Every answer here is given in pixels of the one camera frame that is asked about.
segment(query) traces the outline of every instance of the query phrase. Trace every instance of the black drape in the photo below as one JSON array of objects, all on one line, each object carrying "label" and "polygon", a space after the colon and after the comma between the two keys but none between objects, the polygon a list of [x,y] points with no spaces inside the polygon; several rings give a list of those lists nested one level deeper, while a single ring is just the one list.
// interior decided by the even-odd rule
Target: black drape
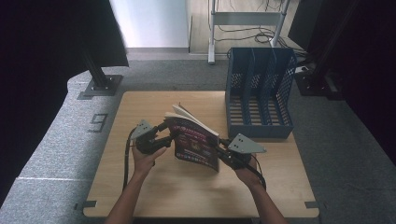
[{"label": "black drape", "polygon": [[0,12],[0,202],[56,117],[67,80],[98,66],[128,66],[108,1],[10,1]]}]

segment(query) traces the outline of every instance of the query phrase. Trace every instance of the wooden table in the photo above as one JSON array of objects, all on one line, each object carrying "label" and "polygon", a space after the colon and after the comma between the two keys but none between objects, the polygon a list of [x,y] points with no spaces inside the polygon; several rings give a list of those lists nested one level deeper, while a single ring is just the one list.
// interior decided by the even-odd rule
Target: wooden table
[{"label": "wooden table", "polygon": [[[196,118],[227,137],[224,91],[125,92],[85,207],[87,217],[106,217],[119,198],[123,181],[124,149],[128,133],[141,119],[152,126],[163,122],[172,104],[181,102]],[[168,135],[164,130],[159,137]],[[285,217],[317,217],[306,208],[315,197],[305,173],[293,134],[286,140],[265,139],[267,152],[258,154],[267,191]],[[130,177],[134,160],[130,157]],[[136,217],[258,217],[248,188],[234,171],[220,162],[219,172],[175,158],[173,146],[156,160],[142,188]]]}]

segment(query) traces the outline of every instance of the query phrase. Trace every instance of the open book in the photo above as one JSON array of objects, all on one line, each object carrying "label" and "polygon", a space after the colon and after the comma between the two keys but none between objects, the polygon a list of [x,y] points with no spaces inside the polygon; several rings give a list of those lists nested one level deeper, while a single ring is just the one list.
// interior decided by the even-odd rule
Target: open book
[{"label": "open book", "polygon": [[219,171],[216,150],[207,142],[212,138],[219,144],[219,134],[206,127],[181,104],[172,105],[175,113],[165,113],[165,123],[171,133],[178,132],[175,141],[175,156],[183,161],[206,165]]}]

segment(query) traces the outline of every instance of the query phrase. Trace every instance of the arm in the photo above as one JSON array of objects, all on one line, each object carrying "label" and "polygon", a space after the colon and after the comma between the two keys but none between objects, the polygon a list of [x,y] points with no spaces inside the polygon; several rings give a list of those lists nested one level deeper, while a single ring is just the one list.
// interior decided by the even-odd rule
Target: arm
[{"label": "arm", "polygon": [[161,156],[165,150],[166,148],[163,147],[152,155],[145,155],[139,152],[136,147],[132,147],[134,154],[134,173],[116,204],[111,209],[110,214],[108,214],[105,221],[106,224],[131,223],[143,182],[148,176],[155,159]]},{"label": "arm", "polygon": [[[256,168],[256,161],[250,160],[249,165]],[[262,187],[257,176],[251,173],[247,168],[235,170],[235,173],[250,190],[262,223],[288,223],[277,209],[267,191]]]}]

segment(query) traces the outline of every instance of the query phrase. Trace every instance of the human hand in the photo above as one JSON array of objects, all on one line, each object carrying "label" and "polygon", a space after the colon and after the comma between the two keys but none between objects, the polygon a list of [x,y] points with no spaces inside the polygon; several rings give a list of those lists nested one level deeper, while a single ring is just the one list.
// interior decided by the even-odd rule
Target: human hand
[{"label": "human hand", "polygon": [[154,165],[155,160],[166,151],[163,147],[151,155],[143,154],[137,150],[136,146],[132,146],[132,153],[134,155],[134,175],[146,178]]},{"label": "human hand", "polygon": [[[257,162],[253,158],[250,159],[249,165],[254,169],[257,169]],[[256,185],[261,185],[260,179],[249,171],[247,168],[234,170],[236,176],[248,187],[252,188]]]}]

